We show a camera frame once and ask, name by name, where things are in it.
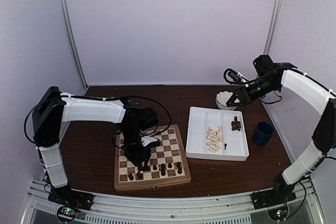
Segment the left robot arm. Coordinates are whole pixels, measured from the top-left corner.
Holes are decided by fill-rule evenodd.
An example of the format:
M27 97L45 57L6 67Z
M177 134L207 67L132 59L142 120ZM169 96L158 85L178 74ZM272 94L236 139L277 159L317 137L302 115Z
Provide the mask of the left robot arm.
M127 97L82 97L50 87L33 108L32 120L33 140L44 162L52 192L64 205L71 205L76 197L68 183L59 148L62 123L100 121L117 124L124 138L121 146L124 155L140 171L148 170L151 148L159 142L142 134L158 124L157 113L151 107L133 106Z

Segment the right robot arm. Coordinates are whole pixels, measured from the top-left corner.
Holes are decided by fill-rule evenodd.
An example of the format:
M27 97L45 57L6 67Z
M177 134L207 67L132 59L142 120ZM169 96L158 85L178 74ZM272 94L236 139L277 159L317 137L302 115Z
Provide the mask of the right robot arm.
M297 95L296 105L286 105L282 120L293 136L305 136L307 147L297 159L275 179L269 192L272 203L279 204L304 177L313 173L335 149L335 92L302 72L289 62L274 62L269 55L253 61L257 77L248 80L241 73L228 68L224 71L227 83L237 86L226 102L228 107L247 106L265 95L286 89Z

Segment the dark knight piece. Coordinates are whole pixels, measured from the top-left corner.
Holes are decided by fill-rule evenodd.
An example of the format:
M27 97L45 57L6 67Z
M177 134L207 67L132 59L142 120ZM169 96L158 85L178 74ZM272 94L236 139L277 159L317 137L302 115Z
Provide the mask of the dark knight piece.
M137 178L138 179L143 179L143 174L141 172L137 172Z

